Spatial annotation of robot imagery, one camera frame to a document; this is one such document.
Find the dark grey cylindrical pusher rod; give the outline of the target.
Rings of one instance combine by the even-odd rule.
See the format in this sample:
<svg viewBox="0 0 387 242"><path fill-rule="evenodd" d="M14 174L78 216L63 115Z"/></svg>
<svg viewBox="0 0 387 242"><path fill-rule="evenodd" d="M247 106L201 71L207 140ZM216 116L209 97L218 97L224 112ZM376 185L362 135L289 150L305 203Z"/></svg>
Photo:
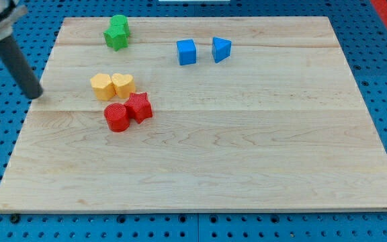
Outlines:
<svg viewBox="0 0 387 242"><path fill-rule="evenodd" d="M28 99L37 99L43 88L12 35L0 40L0 59Z"/></svg>

